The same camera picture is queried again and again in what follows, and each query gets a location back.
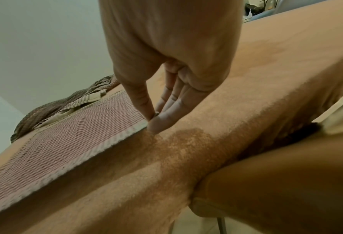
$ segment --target hand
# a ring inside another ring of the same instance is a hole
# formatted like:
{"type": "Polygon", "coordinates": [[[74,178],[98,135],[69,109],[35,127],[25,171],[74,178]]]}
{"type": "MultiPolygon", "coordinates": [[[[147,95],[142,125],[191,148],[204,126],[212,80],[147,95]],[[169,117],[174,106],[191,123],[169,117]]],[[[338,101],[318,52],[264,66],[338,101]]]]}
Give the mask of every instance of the hand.
{"type": "Polygon", "coordinates": [[[159,133],[223,83],[242,25],[241,0],[99,0],[114,74],[159,133]],[[155,109],[146,81],[164,64],[155,109]]]}

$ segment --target ceiling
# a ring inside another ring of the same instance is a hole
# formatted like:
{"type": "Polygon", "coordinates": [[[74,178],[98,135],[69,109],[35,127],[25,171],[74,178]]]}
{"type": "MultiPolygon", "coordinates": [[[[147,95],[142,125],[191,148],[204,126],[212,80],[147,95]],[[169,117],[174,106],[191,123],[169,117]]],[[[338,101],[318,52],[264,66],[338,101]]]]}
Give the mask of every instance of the ceiling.
{"type": "Polygon", "coordinates": [[[23,114],[112,73],[97,1],[0,0],[0,96],[23,114]]]}

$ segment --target floor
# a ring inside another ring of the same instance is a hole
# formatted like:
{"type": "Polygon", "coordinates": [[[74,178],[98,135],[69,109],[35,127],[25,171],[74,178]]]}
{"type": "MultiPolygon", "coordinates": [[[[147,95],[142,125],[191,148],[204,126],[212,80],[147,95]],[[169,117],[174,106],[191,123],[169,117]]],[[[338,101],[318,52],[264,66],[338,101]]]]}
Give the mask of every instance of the floor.
{"type": "MultiPolygon", "coordinates": [[[[226,218],[227,234],[261,234],[251,227],[226,218]]],[[[175,221],[172,234],[219,234],[218,222],[214,218],[201,218],[189,208],[182,211],[175,221]]]]}

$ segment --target white tile floor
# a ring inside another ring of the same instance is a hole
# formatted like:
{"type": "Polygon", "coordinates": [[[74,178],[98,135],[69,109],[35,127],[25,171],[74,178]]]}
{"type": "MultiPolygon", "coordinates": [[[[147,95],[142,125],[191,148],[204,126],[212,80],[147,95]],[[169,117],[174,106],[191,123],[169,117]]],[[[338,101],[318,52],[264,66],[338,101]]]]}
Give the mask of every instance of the white tile floor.
{"type": "MultiPolygon", "coordinates": [[[[251,227],[226,218],[227,234],[260,234],[251,227]]],[[[201,218],[186,208],[175,221],[173,234],[219,234],[218,222],[214,218],[201,218]]]]}

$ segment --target finger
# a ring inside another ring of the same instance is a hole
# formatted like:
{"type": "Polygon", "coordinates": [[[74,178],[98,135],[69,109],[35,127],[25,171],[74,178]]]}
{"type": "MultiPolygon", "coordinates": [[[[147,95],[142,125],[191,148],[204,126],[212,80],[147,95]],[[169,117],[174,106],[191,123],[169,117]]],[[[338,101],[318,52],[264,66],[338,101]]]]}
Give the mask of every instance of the finger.
{"type": "Polygon", "coordinates": [[[171,107],[148,123],[147,129],[149,131],[157,134],[170,128],[210,94],[210,92],[196,90],[187,84],[183,89],[185,92],[171,107]]]}
{"type": "Polygon", "coordinates": [[[140,84],[122,83],[134,107],[146,118],[151,120],[155,115],[152,101],[148,95],[146,82],[140,84]]]}
{"type": "Polygon", "coordinates": [[[166,102],[164,108],[160,112],[166,111],[177,101],[184,85],[185,85],[184,82],[181,79],[177,78],[177,80],[175,81],[174,87],[173,87],[173,91],[172,91],[168,101],[166,102]]]}
{"type": "Polygon", "coordinates": [[[175,84],[175,81],[177,79],[177,74],[172,73],[165,69],[165,87],[164,91],[161,94],[161,99],[156,104],[155,110],[158,112],[161,112],[163,107],[165,106],[165,103],[169,99],[170,95],[172,94],[173,86],[175,84]]]}

